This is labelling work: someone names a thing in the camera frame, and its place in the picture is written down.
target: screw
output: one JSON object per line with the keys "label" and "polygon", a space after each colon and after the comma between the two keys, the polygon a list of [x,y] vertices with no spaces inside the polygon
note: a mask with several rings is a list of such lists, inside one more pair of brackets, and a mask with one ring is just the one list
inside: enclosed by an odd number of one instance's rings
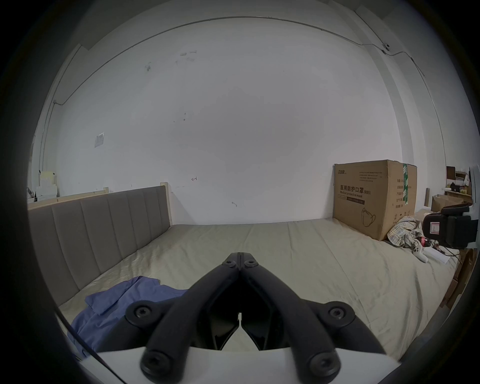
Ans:
{"label": "screw", "polygon": [[151,373],[164,376],[170,372],[170,359],[165,353],[149,351],[143,357],[143,366]]}
{"label": "screw", "polygon": [[247,260],[243,263],[247,268],[256,267],[258,263],[255,260]]}
{"label": "screw", "polygon": [[340,361],[335,352],[322,352],[312,357],[309,367],[314,376],[326,377],[340,370]]}
{"label": "screw", "polygon": [[237,265],[237,263],[233,260],[225,260],[222,264],[230,268],[235,268],[235,266]]}
{"label": "screw", "polygon": [[134,313],[136,317],[146,317],[152,313],[152,310],[148,307],[138,307]]}
{"label": "screw", "polygon": [[345,316],[345,311],[342,308],[332,308],[328,313],[338,320],[343,319]]}

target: cardboard box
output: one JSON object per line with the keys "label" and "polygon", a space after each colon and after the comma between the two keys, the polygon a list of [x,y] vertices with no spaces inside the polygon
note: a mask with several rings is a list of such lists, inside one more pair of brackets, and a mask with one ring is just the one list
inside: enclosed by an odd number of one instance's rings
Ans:
{"label": "cardboard box", "polygon": [[335,164],[333,217],[376,240],[412,216],[417,199],[417,167],[379,160]]}
{"label": "cardboard box", "polygon": [[463,199],[459,197],[436,195],[432,197],[432,212],[440,212],[443,207],[462,204]]}

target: beige bed sheet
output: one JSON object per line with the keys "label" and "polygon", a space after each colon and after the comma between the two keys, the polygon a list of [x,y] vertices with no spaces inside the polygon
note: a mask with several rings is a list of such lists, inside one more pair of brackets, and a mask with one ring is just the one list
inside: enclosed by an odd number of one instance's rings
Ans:
{"label": "beige bed sheet", "polygon": [[[85,297],[135,276],[187,289],[232,252],[249,252],[301,298],[353,307],[388,355],[399,359],[438,308],[456,259],[424,264],[335,219],[271,224],[175,225],[82,289],[60,309],[68,321]],[[226,350],[253,350],[240,329]]]}

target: upholstered headboard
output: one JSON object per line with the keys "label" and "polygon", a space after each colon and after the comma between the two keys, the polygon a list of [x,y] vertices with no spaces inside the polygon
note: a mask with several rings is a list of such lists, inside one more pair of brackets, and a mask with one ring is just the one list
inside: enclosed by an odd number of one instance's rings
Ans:
{"label": "upholstered headboard", "polygon": [[166,184],[55,203],[28,213],[38,264],[58,305],[171,224]]}

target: blue cloth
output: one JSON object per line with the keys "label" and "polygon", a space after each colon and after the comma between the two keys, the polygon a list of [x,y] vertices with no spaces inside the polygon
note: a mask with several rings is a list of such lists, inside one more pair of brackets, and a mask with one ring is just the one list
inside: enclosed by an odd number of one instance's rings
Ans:
{"label": "blue cloth", "polygon": [[[94,351],[102,339],[124,315],[127,307],[139,300],[163,301],[183,295],[186,290],[160,285],[157,279],[145,276],[122,281],[112,288],[87,296],[87,308],[72,322],[72,328]],[[88,352],[68,333],[68,338],[79,352],[87,357]]]}

